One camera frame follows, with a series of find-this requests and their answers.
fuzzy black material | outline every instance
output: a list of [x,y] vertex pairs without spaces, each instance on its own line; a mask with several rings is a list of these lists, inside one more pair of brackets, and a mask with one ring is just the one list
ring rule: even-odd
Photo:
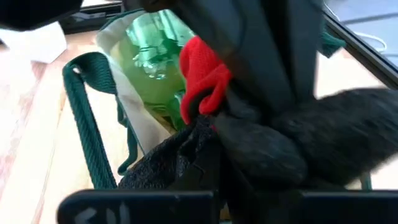
[[272,121],[293,139],[312,175],[345,185],[398,151],[398,91],[344,91]]

white object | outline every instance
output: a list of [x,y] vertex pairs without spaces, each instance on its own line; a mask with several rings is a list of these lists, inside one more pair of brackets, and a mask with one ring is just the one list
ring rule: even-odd
[[35,62],[51,63],[67,49],[58,22],[24,32],[0,29],[0,39],[13,54]]

wooden surface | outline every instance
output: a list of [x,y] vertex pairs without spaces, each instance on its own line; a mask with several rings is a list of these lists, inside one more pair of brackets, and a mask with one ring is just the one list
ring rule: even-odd
[[[62,67],[96,51],[94,32],[69,35],[68,49],[45,65],[22,60],[0,47],[0,223],[55,223],[60,201],[91,188],[75,121],[66,100]],[[318,57],[317,95],[382,86],[344,50]],[[127,156],[126,132],[116,121],[114,97],[88,89],[117,181]],[[391,163],[373,175],[375,188],[398,188]]]

black frame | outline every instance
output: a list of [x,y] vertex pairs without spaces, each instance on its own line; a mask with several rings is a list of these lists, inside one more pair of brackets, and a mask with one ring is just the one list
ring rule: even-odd
[[398,89],[398,67],[356,36],[334,17],[325,13],[326,28],[335,37],[345,40],[345,49],[376,78],[389,88]]

black fabric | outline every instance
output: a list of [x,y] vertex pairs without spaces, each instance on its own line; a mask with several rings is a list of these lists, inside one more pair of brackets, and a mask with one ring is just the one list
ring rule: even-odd
[[228,96],[228,111],[215,118],[218,135],[262,189],[341,188],[398,151],[395,90],[344,91],[270,119],[242,96]]
[[345,185],[398,151],[398,91],[344,91],[299,105],[272,127],[301,148],[313,175]]
[[343,189],[398,151],[398,91],[344,91],[268,119],[235,93],[219,115],[199,116],[137,162],[119,188],[167,188],[212,138],[257,190]]
[[122,178],[118,188],[166,189],[184,173],[206,142],[215,136],[208,118],[198,117],[138,161]]

